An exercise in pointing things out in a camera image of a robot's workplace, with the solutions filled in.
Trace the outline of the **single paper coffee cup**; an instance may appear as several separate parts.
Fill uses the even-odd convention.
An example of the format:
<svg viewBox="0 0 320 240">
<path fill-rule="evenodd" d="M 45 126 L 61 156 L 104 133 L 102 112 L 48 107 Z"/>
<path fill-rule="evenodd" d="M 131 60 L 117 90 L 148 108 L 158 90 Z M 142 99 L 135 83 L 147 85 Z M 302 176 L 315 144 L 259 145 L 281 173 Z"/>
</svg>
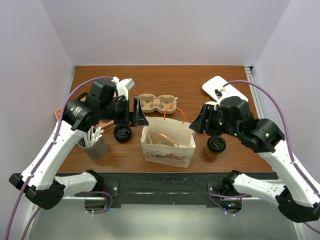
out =
<svg viewBox="0 0 320 240">
<path fill-rule="evenodd" d="M 205 150 L 206 154 L 211 157 L 211 158 L 215 158 L 217 155 L 221 154 L 224 152 L 224 150 L 222 149 L 210 149 L 210 148 L 206 148 Z"/>
</svg>

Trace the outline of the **black plastic cup lid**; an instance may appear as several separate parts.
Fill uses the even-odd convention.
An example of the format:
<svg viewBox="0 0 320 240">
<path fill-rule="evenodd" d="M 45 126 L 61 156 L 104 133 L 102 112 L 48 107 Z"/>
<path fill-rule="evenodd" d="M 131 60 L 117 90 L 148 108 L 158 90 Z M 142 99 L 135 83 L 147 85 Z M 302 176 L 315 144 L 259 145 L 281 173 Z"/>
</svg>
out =
<svg viewBox="0 0 320 240">
<path fill-rule="evenodd" d="M 207 148 L 215 150 L 225 150 L 227 147 L 226 141 L 221 136 L 211 136 L 207 140 Z"/>
</svg>

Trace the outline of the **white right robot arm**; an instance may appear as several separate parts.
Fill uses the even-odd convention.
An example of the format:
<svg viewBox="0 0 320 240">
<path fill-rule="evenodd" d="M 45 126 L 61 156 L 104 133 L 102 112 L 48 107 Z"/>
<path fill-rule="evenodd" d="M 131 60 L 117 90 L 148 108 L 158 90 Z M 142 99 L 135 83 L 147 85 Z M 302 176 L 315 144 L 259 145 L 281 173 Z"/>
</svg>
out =
<svg viewBox="0 0 320 240">
<path fill-rule="evenodd" d="M 227 134 L 263 158 L 282 180 L 268 183 L 232 170 L 215 191 L 223 198 L 249 195 L 275 205 L 289 220 L 313 222 L 320 218 L 317 183 L 311 180 L 296 158 L 291 158 L 285 135 L 266 118 L 255 118 L 246 100 L 238 96 L 221 98 L 215 105 L 204 104 L 189 128 L 217 137 Z"/>
</svg>

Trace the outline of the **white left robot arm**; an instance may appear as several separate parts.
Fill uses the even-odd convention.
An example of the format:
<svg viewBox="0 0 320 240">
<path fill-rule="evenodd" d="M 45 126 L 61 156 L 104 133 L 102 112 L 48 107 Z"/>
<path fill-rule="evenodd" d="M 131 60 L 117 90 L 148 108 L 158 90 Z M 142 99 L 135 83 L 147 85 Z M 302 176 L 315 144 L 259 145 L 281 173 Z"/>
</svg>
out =
<svg viewBox="0 0 320 240">
<path fill-rule="evenodd" d="M 100 120 L 113 121 L 118 127 L 146 127 L 146 119 L 139 97 L 130 111 L 131 78 L 117 81 L 114 77 L 96 77 L 88 92 L 76 99 L 67 99 L 52 135 L 37 157 L 22 172 L 10 176 L 9 182 L 33 204 L 44 210 L 54 208 L 64 197 L 88 192 L 99 196 L 105 188 L 104 179 L 97 172 L 58 177 L 57 171 L 73 147 Z"/>
</svg>

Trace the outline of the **brown paper takeout bag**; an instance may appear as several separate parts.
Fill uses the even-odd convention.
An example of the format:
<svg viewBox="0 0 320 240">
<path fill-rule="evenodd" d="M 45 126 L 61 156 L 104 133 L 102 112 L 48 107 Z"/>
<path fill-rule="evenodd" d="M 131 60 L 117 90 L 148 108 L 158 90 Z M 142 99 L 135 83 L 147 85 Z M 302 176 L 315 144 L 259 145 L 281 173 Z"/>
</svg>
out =
<svg viewBox="0 0 320 240">
<path fill-rule="evenodd" d="M 140 144 L 144 159 L 148 162 L 187 168 L 196 149 L 195 131 L 190 123 L 167 117 L 148 117 L 148 126 L 143 127 Z"/>
</svg>

